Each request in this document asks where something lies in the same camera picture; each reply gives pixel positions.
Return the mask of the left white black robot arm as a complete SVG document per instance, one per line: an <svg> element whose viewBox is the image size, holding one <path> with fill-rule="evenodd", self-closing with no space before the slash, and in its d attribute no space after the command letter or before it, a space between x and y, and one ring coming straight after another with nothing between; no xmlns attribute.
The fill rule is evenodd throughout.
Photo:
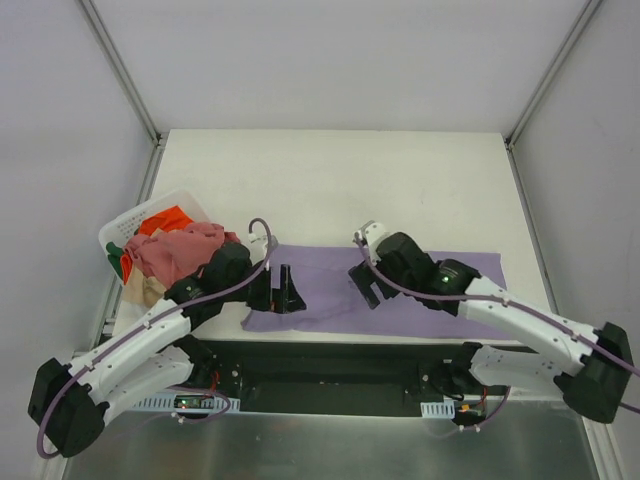
<svg viewBox="0 0 640 480"><path fill-rule="evenodd" d="M218 368L194 330L228 303L277 314L305 310L289 265L281 265L279 281L272 287L266 260L254 264L245 246L226 243L120 335L66 364L55 358L45 362L28 405L38 426L38 454L77 455L123 411L159 390L211 391Z"/></svg>

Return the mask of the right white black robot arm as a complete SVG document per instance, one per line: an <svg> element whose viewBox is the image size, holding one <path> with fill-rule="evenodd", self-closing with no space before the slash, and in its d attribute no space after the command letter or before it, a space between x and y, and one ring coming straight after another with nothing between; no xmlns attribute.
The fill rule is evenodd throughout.
<svg viewBox="0 0 640 480"><path fill-rule="evenodd" d="M493 386L558 395L575 413L601 424L615 420L632 376L639 373L626 331L601 328L527 304L456 259L434 260L403 232L370 222L354 233L363 260L349 271L368 306L400 294L426 308L492 327L525 346L503 350L466 342L429 380L462 400Z"/></svg>

